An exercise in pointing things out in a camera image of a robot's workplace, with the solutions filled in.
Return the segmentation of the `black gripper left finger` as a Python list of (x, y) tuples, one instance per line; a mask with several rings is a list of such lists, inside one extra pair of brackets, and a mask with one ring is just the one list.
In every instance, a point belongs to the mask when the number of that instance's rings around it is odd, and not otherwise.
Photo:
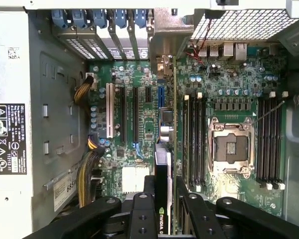
[(124, 201), (105, 196), (27, 236), (29, 239), (154, 239), (154, 176)]

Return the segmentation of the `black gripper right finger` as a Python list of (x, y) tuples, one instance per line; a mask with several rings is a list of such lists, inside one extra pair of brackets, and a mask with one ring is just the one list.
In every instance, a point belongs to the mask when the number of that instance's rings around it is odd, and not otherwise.
[(184, 234), (197, 239), (299, 239), (299, 226), (232, 197), (215, 204), (189, 192), (176, 178), (178, 217)]

